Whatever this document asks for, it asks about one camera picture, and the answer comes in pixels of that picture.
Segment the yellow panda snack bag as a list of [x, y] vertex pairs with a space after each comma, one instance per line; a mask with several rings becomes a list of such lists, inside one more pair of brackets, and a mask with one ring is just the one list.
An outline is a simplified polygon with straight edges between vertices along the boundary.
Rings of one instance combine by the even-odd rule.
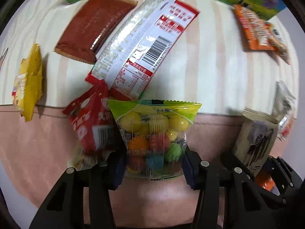
[[33, 118], [34, 108], [42, 97], [43, 65], [39, 44], [33, 44], [30, 54], [22, 59], [14, 80], [12, 100], [26, 122]]

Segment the striped white blanket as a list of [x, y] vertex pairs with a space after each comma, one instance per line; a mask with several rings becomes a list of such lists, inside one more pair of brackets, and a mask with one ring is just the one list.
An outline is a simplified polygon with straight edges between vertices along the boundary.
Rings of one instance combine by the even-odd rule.
[[[215, 0], [183, 0], [200, 14], [180, 36], [144, 90], [144, 99], [198, 102], [201, 113], [230, 115], [251, 108], [270, 113], [277, 81], [299, 95], [299, 61], [290, 35], [278, 17], [271, 23], [288, 47], [290, 62], [276, 54], [248, 51], [230, 6]], [[66, 25], [83, 2], [26, 0], [1, 34], [1, 104], [11, 92], [22, 59], [34, 43], [45, 58], [40, 103], [65, 107], [90, 88], [91, 65], [54, 52]]]

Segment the brown square snack packet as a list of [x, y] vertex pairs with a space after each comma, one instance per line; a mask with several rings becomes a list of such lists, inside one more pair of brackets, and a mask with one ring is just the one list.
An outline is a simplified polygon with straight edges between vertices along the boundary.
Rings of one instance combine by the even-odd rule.
[[96, 53], [110, 33], [137, 3], [136, 0], [89, 0], [72, 18], [54, 52], [94, 64]]

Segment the orange snack packet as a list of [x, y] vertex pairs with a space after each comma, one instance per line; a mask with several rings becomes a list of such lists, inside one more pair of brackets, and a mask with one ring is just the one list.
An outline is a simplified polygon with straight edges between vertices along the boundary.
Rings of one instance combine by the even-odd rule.
[[272, 23], [261, 19], [254, 11], [239, 4], [233, 5], [233, 11], [251, 50], [273, 51], [288, 65], [291, 64], [288, 47]]

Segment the red star snack packet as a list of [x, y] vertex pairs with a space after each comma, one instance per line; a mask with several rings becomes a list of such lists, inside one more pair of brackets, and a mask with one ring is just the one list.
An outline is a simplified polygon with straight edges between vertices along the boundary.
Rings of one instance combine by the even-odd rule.
[[62, 110], [88, 156], [117, 150], [115, 122], [108, 100], [107, 84], [101, 80]]

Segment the red white long snack pack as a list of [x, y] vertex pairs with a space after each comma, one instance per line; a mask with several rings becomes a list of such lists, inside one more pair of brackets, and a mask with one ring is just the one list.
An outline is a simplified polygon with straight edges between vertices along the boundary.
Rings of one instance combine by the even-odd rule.
[[145, 0], [102, 46], [85, 80], [117, 100], [137, 100], [180, 35], [199, 15], [181, 0]]

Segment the white grey snack packet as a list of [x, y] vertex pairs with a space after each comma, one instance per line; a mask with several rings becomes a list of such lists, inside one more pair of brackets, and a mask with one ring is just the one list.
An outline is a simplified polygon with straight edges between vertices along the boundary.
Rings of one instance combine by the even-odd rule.
[[296, 112], [296, 98], [283, 81], [277, 82], [272, 116], [278, 121], [278, 135], [281, 141], [285, 141], [290, 134]]

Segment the beige chocolate stick packet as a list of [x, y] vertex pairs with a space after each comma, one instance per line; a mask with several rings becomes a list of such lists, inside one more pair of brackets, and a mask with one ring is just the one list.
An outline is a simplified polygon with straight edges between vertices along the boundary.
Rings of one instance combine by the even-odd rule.
[[278, 134], [278, 121], [271, 115], [249, 108], [241, 113], [243, 124], [233, 154], [253, 176], [266, 162]]

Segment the colourful gumball candy bag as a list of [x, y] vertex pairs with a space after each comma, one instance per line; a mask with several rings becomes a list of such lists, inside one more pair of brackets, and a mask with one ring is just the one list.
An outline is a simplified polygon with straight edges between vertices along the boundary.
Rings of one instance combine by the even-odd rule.
[[182, 175], [188, 132], [200, 103], [175, 100], [109, 100], [127, 148], [126, 176], [150, 180]]

